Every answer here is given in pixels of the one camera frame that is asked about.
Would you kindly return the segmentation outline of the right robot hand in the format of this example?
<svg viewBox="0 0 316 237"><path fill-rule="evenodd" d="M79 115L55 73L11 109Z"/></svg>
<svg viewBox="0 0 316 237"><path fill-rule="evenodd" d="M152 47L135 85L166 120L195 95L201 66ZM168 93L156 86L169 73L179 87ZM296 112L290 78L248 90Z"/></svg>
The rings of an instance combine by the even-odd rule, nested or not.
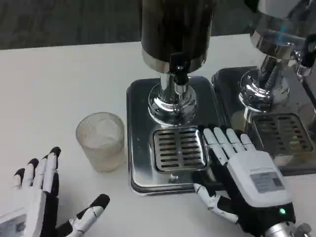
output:
<svg viewBox="0 0 316 237"><path fill-rule="evenodd" d="M256 149L247 134L232 128L209 125L201 132L212 174L228 195L218 195L193 177L195 193L209 210L255 237L275 225L295 224L292 198L269 153Z"/></svg>

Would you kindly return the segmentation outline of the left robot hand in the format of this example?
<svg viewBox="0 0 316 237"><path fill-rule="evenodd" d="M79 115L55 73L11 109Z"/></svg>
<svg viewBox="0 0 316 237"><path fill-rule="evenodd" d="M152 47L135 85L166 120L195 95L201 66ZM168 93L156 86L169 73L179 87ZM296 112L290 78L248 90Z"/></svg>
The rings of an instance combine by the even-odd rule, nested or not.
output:
<svg viewBox="0 0 316 237"><path fill-rule="evenodd" d="M0 206L2 237L81 237L103 214L110 203L106 194L57 225L60 153L54 147L42 159L34 158L15 172L12 193Z"/></svg>

